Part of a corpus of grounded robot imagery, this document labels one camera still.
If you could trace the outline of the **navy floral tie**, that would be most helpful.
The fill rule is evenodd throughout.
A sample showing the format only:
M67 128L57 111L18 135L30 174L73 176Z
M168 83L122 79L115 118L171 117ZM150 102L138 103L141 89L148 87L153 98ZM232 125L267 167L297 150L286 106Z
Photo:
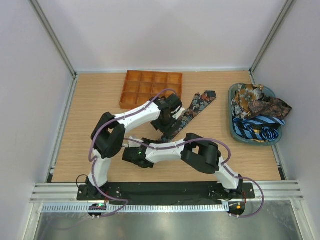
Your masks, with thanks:
M171 142L187 125L203 112L217 98L214 90L206 90L202 94L199 92L193 96L190 106L183 111L177 122L164 133L158 140L161 143Z

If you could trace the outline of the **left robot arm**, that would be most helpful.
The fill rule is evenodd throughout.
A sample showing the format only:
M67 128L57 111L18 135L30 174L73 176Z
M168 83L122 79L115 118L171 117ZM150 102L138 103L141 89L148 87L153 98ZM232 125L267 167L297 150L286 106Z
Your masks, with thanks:
M153 168L155 164L178 161L182 157L183 141L168 142L171 130L178 123L184 108L178 96L155 96L143 105L125 113L113 115L104 113L91 134L92 144L89 150L89 161L94 162L93 171L86 179L83 191L89 198L101 200L108 192L108 171L112 158L124 148L125 135L137 127L151 123L164 134L164 139L129 138L129 145L124 148L122 159L140 168Z

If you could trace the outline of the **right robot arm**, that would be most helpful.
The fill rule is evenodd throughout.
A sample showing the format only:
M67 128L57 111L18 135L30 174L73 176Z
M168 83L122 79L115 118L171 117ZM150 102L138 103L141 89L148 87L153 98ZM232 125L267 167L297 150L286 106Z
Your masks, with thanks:
M155 164L168 161L183 161L194 170L215 175L223 190L231 198L244 191L241 175L227 164L232 152L223 142L188 133L184 139L163 143L143 138L128 138L122 159L140 168L153 168Z

